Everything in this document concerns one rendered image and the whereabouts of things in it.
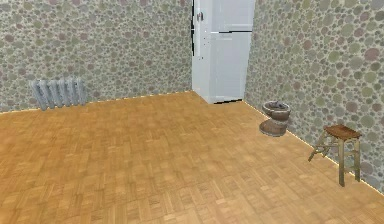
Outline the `grey radiator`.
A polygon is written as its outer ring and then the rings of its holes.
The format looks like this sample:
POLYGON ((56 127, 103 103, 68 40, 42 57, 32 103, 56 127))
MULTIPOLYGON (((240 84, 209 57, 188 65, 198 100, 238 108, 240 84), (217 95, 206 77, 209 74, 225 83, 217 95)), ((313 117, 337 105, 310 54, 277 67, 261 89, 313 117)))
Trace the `grey radiator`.
POLYGON ((84 106, 87 102, 86 88, 81 78, 33 80, 29 86, 42 111, 63 106, 84 106))

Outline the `brown wooden stool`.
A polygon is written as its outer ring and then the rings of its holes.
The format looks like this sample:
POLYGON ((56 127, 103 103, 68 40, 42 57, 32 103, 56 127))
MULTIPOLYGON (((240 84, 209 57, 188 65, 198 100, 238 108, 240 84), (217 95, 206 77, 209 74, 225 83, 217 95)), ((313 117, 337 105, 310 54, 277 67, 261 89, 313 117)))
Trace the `brown wooden stool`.
POLYGON ((318 142, 313 146, 308 161, 315 155, 326 157, 332 148, 337 149, 338 156, 338 182, 345 186, 345 174, 353 171, 357 182, 361 180, 360 171, 360 137, 361 134, 343 124, 325 126, 318 142))

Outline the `white room door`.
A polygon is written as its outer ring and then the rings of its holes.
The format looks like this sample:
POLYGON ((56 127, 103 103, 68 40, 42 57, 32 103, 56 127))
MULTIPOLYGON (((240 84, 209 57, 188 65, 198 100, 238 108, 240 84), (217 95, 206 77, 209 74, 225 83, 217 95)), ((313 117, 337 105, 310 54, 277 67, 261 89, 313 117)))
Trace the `white room door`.
POLYGON ((255 2, 192 0, 192 89, 209 104, 244 97, 255 2))

